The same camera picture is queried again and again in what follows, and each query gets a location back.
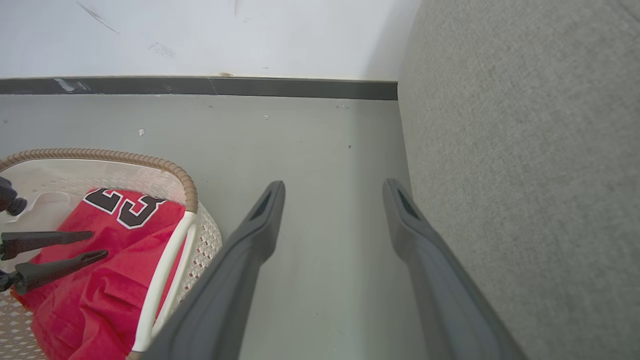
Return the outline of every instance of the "gray floor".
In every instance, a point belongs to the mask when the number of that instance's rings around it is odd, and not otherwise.
[[[410,186],[395,101],[0,97],[0,156],[43,147],[172,160],[224,236],[270,181],[285,182],[280,237],[259,275],[241,359],[425,358],[382,205],[385,178]]]

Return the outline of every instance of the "black baseboard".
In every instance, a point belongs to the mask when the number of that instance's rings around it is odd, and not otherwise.
[[[275,78],[0,79],[0,94],[202,94],[397,100],[397,83]]]

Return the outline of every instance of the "gray sofa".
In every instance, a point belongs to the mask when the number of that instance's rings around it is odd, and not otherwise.
[[[640,1],[423,0],[413,196],[531,359],[640,359]]]

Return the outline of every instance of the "white laundry basket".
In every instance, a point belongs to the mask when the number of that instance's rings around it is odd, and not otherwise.
[[[133,346],[135,352],[148,348],[153,335],[222,247],[220,231],[198,202],[191,178],[171,161],[119,151],[41,149],[20,152],[0,160],[0,176],[11,181],[13,189],[30,204],[43,193],[67,194],[71,199],[83,197],[91,189],[113,188],[185,205],[184,217],[162,253],[145,297]],[[0,231],[3,224],[9,222],[8,215],[0,214]],[[52,231],[57,225],[53,229],[11,231]],[[167,277],[185,237],[177,271],[156,319]],[[26,311],[9,291],[0,293],[0,360],[45,359],[31,333],[32,317],[33,314]]]

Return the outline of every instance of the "printed number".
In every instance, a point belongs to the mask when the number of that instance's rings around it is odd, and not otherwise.
[[[92,193],[86,194],[84,197],[84,201],[89,205],[93,205],[100,210],[103,210],[110,215],[116,211],[118,205],[120,205],[120,201],[122,200],[122,195],[113,190],[110,194],[105,194],[109,189],[98,189]]]
[[[156,199],[148,195],[144,195],[138,202],[144,204],[145,207],[140,209],[139,212],[131,210],[135,205],[133,201],[129,199],[124,200],[124,204],[120,207],[120,213],[118,214],[118,222],[121,223],[127,229],[136,229],[145,225],[147,220],[156,213],[160,204],[166,200]]]
[[[116,209],[120,208],[120,211],[118,212],[118,222],[127,229],[143,227],[147,223],[147,220],[156,213],[160,204],[166,201],[156,199],[155,197],[148,195],[143,195],[138,199],[138,202],[144,206],[142,209],[135,212],[132,210],[135,206],[133,201],[125,199],[122,206],[120,206],[123,198],[122,194],[119,194],[115,190],[112,190],[111,193],[107,194],[106,192],[108,190],[109,189],[95,190],[94,192],[87,194],[83,200],[88,204],[103,210],[109,215],[113,215]]]

